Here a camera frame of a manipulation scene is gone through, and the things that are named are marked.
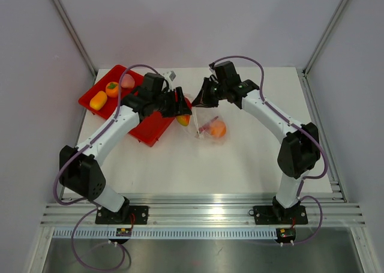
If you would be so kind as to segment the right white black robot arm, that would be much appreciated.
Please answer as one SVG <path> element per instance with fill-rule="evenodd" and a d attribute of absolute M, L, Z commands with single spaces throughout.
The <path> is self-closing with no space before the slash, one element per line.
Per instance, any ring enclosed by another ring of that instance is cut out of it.
<path fill-rule="evenodd" d="M 260 121 L 280 144 L 277 157 L 282 171 L 280 187 L 267 214 L 254 212 L 255 222 L 259 223 L 260 218 L 274 224 L 297 221 L 303 209 L 299 195 L 304 181 L 320 158 L 317 127 L 311 122 L 296 125 L 292 117 L 265 98 L 262 84 L 241 80 L 232 62 L 215 61 L 209 67 L 212 75 L 204 78 L 192 105 L 213 108 L 226 100 Z"/>

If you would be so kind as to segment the pink peach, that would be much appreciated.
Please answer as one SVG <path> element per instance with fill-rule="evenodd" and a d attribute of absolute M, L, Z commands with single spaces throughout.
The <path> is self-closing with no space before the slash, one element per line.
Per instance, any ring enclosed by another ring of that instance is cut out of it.
<path fill-rule="evenodd" d="M 130 74 L 125 74 L 121 81 L 121 87 L 124 89 L 133 89 L 135 86 L 135 79 Z"/>

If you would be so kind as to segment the yellow orange mango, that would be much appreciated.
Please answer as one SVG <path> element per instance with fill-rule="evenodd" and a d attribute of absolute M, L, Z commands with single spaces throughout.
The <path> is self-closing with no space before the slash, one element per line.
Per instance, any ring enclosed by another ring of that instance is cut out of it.
<path fill-rule="evenodd" d="M 89 106 L 91 109 L 99 111 L 106 104 L 107 99 L 108 99 L 107 94 L 104 91 L 99 91 L 90 100 Z"/>

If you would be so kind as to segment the orange persimmon fruit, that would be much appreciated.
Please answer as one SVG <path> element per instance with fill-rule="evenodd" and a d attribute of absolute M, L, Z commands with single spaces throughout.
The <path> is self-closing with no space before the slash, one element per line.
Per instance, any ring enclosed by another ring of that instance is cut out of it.
<path fill-rule="evenodd" d="M 117 98 L 119 96 L 119 84 L 117 82 L 109 82 L 106 85 L 105 93 L 110 98 Z"/>

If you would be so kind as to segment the red yellow mango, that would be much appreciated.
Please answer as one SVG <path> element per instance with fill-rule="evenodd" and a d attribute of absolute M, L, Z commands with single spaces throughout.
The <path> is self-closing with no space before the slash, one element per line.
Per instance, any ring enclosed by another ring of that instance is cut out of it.
<path fill-rule="evenodd" d="M 177 122 L 182 126 L 188 126 L 190 123 L 190 115 L 179 115 L 176 117 Z"/>

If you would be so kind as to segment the clear dotted zip bag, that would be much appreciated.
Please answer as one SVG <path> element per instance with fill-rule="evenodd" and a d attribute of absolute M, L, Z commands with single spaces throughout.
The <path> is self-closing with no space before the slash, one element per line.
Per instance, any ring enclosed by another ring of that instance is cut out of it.
<path fill-rule="evenodd" d="M 229 129 L 218 109 L 193 107 L 190 94 L 185 95 L 185 100 L 192 114 L 177 116 L 176 121 L 186 135 L 204 143 L 223 144 L 228 139 Z"/>

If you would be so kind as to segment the red chili pepper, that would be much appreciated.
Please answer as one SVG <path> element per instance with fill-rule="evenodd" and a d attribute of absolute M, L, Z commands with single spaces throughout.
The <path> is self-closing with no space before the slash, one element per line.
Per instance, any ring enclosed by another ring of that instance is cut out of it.
<path fill-rule="evenodd" d="M 211 130 L 211 125 L 218 119 L 218 116 L 212 118 L 210 121 L 202 125 L 197 129 L 197 134 L 203 134 L 204 132 L 207 132 L 208 134 L 210 133 Z"/>

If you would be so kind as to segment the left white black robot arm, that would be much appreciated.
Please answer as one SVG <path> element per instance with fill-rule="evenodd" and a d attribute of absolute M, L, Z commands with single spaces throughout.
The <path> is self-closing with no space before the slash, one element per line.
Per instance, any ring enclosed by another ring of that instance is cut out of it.
<path fill-rule="evenodd" d="M 60 151 L 56 181 L 95 204 L 106 224 L 125 224 L 133 218 L 130 201 L 107 184 L 101 166 L 118 142 L 155 112 L 172 118 L 190 115 L 191 108 L 180 86 L 170 89 L 165 77 L 147 73 L 142 84 L 118 101 L 114 113 L 91 137 Z"/>

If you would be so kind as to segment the orange round fruit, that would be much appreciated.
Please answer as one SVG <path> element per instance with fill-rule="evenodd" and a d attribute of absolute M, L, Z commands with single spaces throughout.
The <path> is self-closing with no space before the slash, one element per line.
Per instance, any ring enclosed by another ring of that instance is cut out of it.
<path fill-rule="evenodd" d="M 225 122 L 221 120 L 215 120 L 209 126 L 209 133 L 212 137 L 221 138 L 226 135 L 227 128 Z"/>

